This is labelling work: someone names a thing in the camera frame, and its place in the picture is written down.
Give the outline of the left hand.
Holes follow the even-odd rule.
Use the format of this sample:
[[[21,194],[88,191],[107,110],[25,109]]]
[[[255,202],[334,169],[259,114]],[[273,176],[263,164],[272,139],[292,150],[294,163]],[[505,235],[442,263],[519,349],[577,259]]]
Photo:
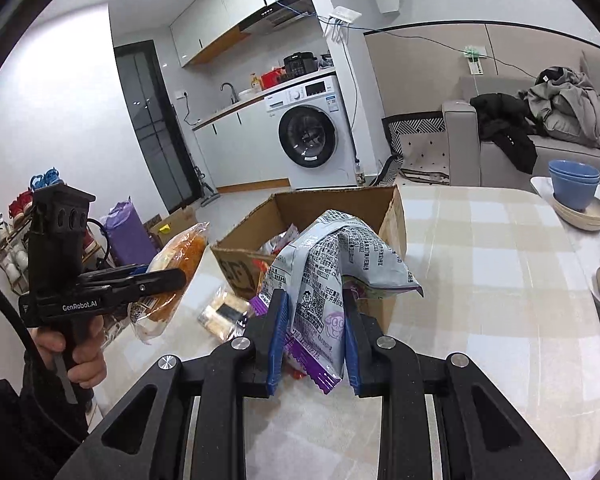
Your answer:
[[[32,328],[29,333],[46,368],[52,370],[54,355],[65,350],[65,337],[48,327]],[[70,382],[84,390],[91,390],[104,381],[107,376],[107,365],[102,354],[104,340],[104,319],[101,315],[93,316],[88,326],[88,336],[73,349],[74,365],[67,368]]]

